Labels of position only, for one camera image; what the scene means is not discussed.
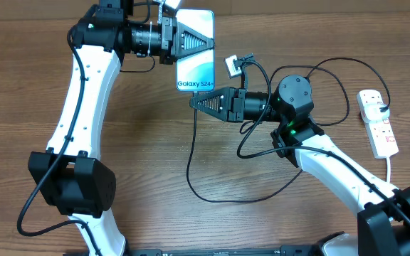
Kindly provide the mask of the blue screen Galaxy smartphone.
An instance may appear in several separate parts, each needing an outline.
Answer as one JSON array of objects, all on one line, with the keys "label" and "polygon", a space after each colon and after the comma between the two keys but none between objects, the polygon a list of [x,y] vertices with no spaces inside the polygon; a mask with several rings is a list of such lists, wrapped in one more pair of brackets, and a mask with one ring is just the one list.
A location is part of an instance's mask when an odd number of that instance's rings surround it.
[{"label": "blue screen Galaxy smartphone", "polygon": [[177,89],[211,91],[215,83],[214,13],[180,9],[177,19]]}]

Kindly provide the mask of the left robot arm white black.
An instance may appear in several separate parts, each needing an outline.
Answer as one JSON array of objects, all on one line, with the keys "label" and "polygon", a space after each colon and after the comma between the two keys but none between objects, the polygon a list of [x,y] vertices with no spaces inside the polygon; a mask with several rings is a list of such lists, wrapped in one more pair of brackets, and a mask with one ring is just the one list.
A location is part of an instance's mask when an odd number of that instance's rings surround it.
[{"label": "left robot arm white black", "polygon": [[100,160],[107,104],[124,57],[175,65],[180,91],[214,88],[214,13],[158,1],[156,21],[134,21],[134,7],[133,1],[100,1],[69,30],[73,70],[63,111],[46,150],[28,160],[33,194],[77,226],[89,255],[130,253],[111,209],[116,177]]}]

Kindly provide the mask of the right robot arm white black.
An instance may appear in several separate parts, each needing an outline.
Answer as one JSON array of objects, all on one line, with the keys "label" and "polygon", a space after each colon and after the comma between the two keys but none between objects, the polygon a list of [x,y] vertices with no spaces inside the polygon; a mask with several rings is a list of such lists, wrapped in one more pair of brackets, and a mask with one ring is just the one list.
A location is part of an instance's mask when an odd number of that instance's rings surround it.
[{"label": "right robot arm white black", "polygon": [[398,189],[339,150],[311,116],[310,81],[284,77],[275,91],[224,87],[190,100],[191,108],[225,122],[277,122],[270,153],[287,158],[331,190],[357,219],[357,234],[338,233],[318,255],[410,255],[410,187]]}]

